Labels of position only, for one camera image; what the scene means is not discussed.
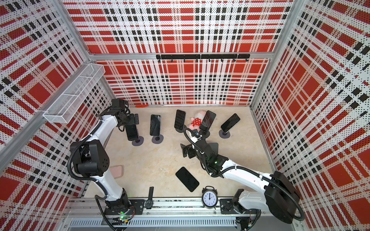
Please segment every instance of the pink plush toy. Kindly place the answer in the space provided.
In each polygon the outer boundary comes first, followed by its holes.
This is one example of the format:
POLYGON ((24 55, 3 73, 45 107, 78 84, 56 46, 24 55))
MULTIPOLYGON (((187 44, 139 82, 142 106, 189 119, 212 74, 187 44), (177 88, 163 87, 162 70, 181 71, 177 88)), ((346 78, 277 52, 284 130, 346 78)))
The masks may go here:
POLYGON ((195 118, 194 117, 190 118, 192 123, 189 124, 188 128, 190 128, 191 130, 197 129, 198 131, 200 131, 199 126, 201 125, 205 115, 206 115, 205 111, 200 111, 195 115, 195 118))

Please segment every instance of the clock face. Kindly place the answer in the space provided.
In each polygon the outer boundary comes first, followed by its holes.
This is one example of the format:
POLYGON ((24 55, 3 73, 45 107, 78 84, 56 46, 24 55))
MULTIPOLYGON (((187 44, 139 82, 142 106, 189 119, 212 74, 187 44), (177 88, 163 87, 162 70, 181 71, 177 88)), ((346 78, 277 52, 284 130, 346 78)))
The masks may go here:
POLYGON ((214 207, 217 204, 217 196, 213 191, 206 191, 202 197, 203 203, 208 207, 214 207))

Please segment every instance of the wire mesh basket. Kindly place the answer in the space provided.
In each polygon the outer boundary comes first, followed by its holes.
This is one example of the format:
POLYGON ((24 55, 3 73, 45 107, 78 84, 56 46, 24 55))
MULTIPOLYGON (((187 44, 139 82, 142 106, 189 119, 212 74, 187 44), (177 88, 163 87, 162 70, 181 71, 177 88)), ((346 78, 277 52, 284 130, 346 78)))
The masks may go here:
POLYGON ((44 113, 51 123, 69 123, 89 92, 105 73, 101 64, 88 64, 44 113))

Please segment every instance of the alarm clock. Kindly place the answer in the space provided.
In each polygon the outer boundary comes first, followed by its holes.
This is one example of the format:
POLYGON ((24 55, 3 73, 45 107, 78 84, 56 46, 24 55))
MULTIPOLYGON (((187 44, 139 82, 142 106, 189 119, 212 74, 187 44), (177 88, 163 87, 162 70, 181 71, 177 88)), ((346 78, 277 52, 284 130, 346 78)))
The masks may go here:
POLYGON ((202 190, 202 204, 205 208, 215 208, 218 201, 217 190, 212 186, 206 186, 202 190))

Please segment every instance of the phone holder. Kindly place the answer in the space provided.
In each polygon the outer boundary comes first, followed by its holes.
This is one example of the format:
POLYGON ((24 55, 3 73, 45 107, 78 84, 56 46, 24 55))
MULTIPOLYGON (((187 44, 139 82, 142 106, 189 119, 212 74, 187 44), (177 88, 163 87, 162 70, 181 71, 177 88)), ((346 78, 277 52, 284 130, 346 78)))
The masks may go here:
POLYGON ((164 139, 163 135, 153 136, 152 142, 158 145, 162 143, 163 139, 164 139))
POLYGON ((205 132, 203 130, 199 131, 199 135, 202 135, 202 139, 207 139, 210 136, 210 134, 211 133, 209 131, 207 131, 207 132, 205 132))
POLYGON ((142 145, 142 143, 144 143, 144 137, 142 137, 142 136, 139 136, 138 140, 133 140, 132 141, 132 144, 134 146, 140 146, 140 145, 142 145))
POLYGON ((230 132, 224 133, 222 129, 218 132, 218 134, 223 139, 227 139, 230 137, 230 132))
POLYGON ((184 133, 185 129, 186 129, 186 125, 185 124, 184 124, 184 127, 182 128, 182 130, 175 128, 175 130, 177 132, 179 132, 179 133, 184 133))

